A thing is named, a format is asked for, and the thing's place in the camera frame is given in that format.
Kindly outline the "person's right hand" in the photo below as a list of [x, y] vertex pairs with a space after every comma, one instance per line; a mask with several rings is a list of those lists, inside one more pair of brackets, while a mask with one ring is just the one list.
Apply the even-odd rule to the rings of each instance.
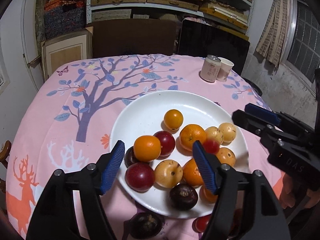
[[[306, 195], [310, 198], [309, 201], [305, 204], [305, 208], [311, 208], [315, 206], [320, 199], [320, 192], [312, 191], [311, 189], [308, 189], [306, 192]], [[279, 197], [280, 205], [283, 209], [286, 209], [287, 207], [294, 207], [296, 199], [293, 195], [293, 179], [287, 175], [284, 174], [283, 177], [283, 188], [281, 190], [281, 194]]]

